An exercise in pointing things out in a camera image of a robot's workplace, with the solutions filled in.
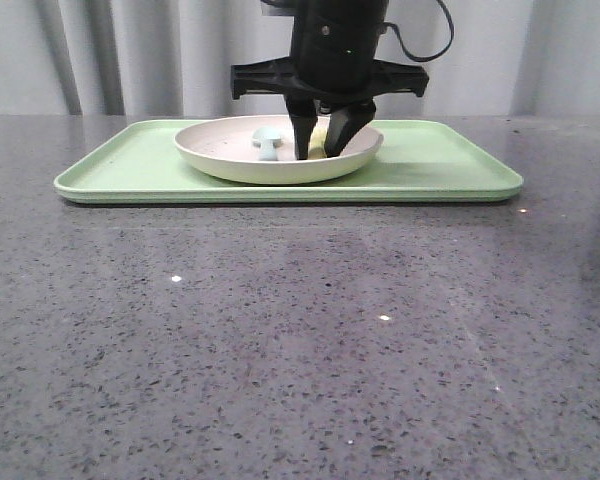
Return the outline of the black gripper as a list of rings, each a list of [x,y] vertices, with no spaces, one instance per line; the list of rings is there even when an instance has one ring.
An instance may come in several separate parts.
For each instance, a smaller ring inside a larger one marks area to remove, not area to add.
[[[298,1],[287,57],[233,65],[231,94],[277,94],[294,133],[295,156],[306,160],[317,124],[314,102],[335,106],[324,143],[328,157],[339,156],[376,114],[377,96],[424,95],[429,77],[421,66],[378,60],[385,31],[386,1]]]

